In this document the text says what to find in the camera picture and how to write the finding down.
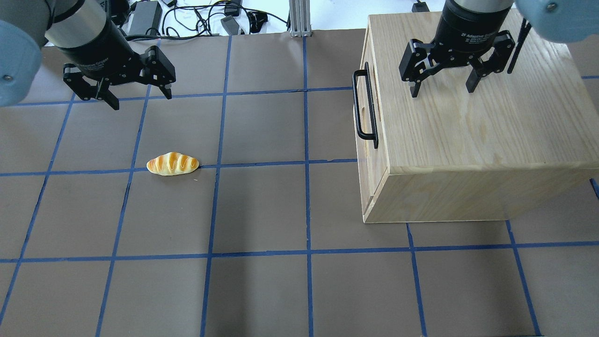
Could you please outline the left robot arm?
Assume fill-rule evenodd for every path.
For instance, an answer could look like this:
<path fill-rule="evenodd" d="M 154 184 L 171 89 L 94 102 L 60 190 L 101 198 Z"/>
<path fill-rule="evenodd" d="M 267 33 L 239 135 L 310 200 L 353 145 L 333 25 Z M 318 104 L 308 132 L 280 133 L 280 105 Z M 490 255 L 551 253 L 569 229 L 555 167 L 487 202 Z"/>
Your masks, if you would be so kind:
<path fill-rule="evenodd" d="M 96 0 L 3 0 L 0 5 L 0 104 L 29 93 L 50 42 L 66 55 L 63 81 L 83 101 L 120 107 L 111 86 L 140 83 L 173 97 L 175 66 L 158 46 L 135 52 Z"/>

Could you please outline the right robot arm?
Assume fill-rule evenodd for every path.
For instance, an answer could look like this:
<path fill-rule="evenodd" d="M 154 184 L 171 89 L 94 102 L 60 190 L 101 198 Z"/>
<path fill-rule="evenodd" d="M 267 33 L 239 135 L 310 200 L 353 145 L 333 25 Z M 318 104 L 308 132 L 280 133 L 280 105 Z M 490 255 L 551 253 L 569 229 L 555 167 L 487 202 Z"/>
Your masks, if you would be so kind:
<path fill-rule="evenodd" d="M 599 31 L 596 0 L 447 0 L 431 42 L 412 39 L 399 64 L 402 81 L 418 96 L 439 71 L 470 66 L 467 91 L 492 73 L 512 73 L 531 30 L 554 43 L 572 43 Z"/>

